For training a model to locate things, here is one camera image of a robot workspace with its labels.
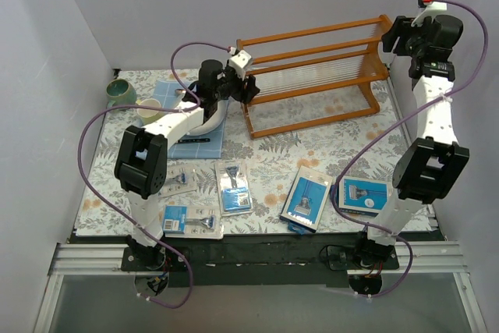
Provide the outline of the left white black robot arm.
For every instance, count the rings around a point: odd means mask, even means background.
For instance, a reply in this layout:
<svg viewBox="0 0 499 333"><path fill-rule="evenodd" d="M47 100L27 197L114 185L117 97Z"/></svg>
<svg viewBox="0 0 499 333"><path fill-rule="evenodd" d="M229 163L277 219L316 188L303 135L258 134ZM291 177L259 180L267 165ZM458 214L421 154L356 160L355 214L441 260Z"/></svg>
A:
<svg viewBox="0 0 499 333"><path fill-rule="evenodd" d="M126 243L146 269L156 271L166 260L158 243L163 236L158 200L167 179L168 149L194 130L214 128L223 117L222 102L232 98L248 104L259 94L256 79L248 72L252 63L244 51L225 64L203 61L197 81L183 88L171 112L125 130L114 174L131 210L133 233Z"/></svg>

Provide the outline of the white blue harrys razor box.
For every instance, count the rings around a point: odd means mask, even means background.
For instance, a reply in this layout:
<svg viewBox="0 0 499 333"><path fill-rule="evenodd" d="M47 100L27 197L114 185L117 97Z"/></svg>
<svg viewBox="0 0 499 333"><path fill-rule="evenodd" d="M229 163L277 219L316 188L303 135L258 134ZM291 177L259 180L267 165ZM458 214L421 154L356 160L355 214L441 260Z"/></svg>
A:
<svg viewBox="0 0 499 333"><path fill-rule="evenodd" d="M376 217L392 192L385 181L346 176L340 184L331 186L330 197L346 214Z"/></svg>

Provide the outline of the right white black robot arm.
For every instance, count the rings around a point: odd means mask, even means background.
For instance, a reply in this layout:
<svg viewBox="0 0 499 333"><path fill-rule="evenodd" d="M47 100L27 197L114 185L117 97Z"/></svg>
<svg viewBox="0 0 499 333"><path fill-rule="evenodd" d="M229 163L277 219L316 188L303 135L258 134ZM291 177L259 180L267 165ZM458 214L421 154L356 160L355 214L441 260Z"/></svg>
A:
<svg viewBox="0 0 499 333"><path fill-rule="evenodd" d="M423 205L443 199L469 160L453 130L451 99L455 68L448 58L463 32L454 16L427 16L416 23L399 16L382 38L385 52L409 56L409 77L419 107L417 136L395 166L387 203L353 248L361 268L388 260L396 237Z"/></svg>

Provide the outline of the orange wooden shelf rack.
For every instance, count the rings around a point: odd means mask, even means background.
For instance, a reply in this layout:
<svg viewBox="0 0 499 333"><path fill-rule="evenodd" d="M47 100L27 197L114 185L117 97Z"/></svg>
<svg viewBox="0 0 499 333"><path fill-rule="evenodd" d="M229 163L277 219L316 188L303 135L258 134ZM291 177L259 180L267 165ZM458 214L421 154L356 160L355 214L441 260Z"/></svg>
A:
<svg viewBox="0 0 499 333"><path fill-rule="evenodd" d="M360 27L372 28L372 34L369 37L256 57L253 61L254 68L249 73L256 77L260 93L249 104L242 106L249 136L253 139L274 136L279 133L379 113L380 104L373 94L371 85L373 82L388 78L388 68L380 60L378 45L381 42L381 35L387 32L391 26L392 22L389 17L381 14L374 18L325 27L314 27L252 39L238 39L236 46L243 50L256 45L311 37L318 34L354 30ZM272 126L262 130L258 130L257 123L250 118L250 109L257 105L305 95L323 95L326 91L346 87L357 87L368 107L338 114L328 112L324 117L318 119L295 122L285 126Z"/></svg>

